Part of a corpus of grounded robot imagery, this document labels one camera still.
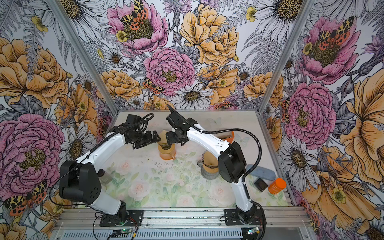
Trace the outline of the orange glass carafe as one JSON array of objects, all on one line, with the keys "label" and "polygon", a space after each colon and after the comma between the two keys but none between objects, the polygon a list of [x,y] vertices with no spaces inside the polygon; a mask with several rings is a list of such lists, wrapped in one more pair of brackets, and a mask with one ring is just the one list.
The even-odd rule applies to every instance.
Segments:
[{"label": "orange glass carafe", "polygon": [[172,150],[171,152],[160,152],[160,158],[169,161],[169,160],[175,160],[176,159],[176,151]]}]

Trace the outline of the clear grey glass dripper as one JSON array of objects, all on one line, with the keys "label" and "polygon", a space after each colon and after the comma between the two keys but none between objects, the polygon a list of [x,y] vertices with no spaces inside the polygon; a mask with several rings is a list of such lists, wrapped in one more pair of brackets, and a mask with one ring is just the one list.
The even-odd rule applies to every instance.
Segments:
[{"label": "clear grey glass dripper", "polygon": [[209,151],[205,151],[202,155],[203,168],[209,173],[216,173],[219,171],[218,159]]}]

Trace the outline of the wooden ring holder front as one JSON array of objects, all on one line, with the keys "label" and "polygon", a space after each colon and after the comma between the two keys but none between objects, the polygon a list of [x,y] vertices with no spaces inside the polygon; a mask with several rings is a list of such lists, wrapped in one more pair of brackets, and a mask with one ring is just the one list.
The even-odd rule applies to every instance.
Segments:
[{"label": "wooden ring holder front", "polygon": [[206,166],[203,165],[203,169],[209,173],[209,174],[217,174],[219,172],[219,169],[217,166]]}]

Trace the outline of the wooden ring holder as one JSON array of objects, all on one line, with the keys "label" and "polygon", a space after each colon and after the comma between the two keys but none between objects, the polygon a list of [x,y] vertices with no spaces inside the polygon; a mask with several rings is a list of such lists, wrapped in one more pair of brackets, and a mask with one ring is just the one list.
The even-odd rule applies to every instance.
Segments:
[{"label": "wooden ring holder", "polygon": [[209,173],[209,174],[217,174],[219,172],[219,169],[217,166],[206,166],[203,165],[203,169]]},{"label": "wooden ring holder", "polygon": [[160,154],[173,155],[176,152],[175,144],[172,145],[158,145]]}]

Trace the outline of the clear grey glass carafe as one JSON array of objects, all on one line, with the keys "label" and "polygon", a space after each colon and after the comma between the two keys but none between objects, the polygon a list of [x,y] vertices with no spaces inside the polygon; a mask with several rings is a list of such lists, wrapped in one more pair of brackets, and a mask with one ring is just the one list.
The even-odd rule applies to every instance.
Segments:
[{"label": "clear grey glass carafe", "polygon": [[205,178],[206,180],[214,180],[216,179],[218,176],[219,176],[219,172],[217,174],[209,174],[207,173],[204,169],[203,169],[203,162],[202,161],[198,161],[197,163],[198,167],[201,168],[201,175],[203,178]]}]

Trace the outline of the orange coffee filter pack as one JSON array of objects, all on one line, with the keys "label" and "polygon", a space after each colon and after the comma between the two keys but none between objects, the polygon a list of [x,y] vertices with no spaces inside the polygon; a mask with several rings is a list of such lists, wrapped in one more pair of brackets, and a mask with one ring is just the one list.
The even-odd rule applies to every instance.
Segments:
[{"label": "orange coffee filter pack", "polygon": [[228,136],[226,136],[224,138],[224,140],[229,142],[230,144],[233,143],[233,141],[235,140],[235,133],[234,132],[230,132],[230,134]]}]

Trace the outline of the green glass dripper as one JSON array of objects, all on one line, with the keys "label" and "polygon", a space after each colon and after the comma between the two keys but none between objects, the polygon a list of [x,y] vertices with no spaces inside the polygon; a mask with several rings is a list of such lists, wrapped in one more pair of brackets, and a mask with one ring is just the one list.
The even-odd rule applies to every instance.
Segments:
[{"label": "green glass dripper", "polygon": [[159,144],[159,148],[161,150],[170,150],[172,148],[175,147],[175,144],[171,144],[171,145],[168,145],[168,144]]}]

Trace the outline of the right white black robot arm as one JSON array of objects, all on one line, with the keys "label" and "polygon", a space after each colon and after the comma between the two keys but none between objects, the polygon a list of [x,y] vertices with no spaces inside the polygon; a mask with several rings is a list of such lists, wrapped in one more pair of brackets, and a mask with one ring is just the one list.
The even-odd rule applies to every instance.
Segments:
[{"label": "right white black robot arm", "polygon": [[[166,120],[171,125],[172,131],[166,133],[167,143],[185,145],[193,141],[204,147],[218,159],[218,168],[221,177],[231,184],[235,194],[236,209],[242,224],[249,225],[259,205],[254,202],[246,185],[246,177],[259,165],[262,158],[262,145],[253,133],[244,129],[225,129],[219,131],[206,131],[192,118],[184,118],[175,109],[170,108]],[[247,162],[241,146],[237,142],[229,143],[216,137],[216,134],[226,132],[241,132],[252,137],[257,144],[257,159],[252,167],[247,170]]]}]

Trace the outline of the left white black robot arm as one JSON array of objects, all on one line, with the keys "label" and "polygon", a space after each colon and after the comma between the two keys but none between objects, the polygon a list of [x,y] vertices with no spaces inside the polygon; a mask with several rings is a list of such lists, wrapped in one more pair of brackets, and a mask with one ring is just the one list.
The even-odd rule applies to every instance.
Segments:
[{"label": "left white black robot arm", "polygon": [[103,166],[125,145],[131,144],[133,149],[140,149],[159,142],[158,133],[147,129],[154,116],[153,113],[144,117],[128,115],[124,123],[112,127],[91,150],[74,161],[64,162],[60,167],[60,197],[103,213],[112,224],[124,224],[128,220],[126,204],[103,189],[101,178],[106,175]]}]

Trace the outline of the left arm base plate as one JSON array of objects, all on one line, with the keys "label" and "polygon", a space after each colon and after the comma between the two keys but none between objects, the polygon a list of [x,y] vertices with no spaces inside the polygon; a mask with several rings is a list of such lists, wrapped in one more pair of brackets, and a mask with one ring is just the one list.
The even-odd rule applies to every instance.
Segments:
[{"label": "left arm base plate", "polygon": [[140,227],[144,218],[144,210],[126,210],[125,214],[104,215],[100,227]]}]

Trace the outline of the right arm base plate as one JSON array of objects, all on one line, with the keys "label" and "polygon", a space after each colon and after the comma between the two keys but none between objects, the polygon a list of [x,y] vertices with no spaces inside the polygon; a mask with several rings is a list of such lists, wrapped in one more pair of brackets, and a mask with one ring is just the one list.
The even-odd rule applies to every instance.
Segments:
[{"label": "right arm base plate", "polygon": [[247,224],[242,222],[237,209],[224,209],[224,217],[226,226],[262,226],[267,224],[260,209],[256,210]]}]

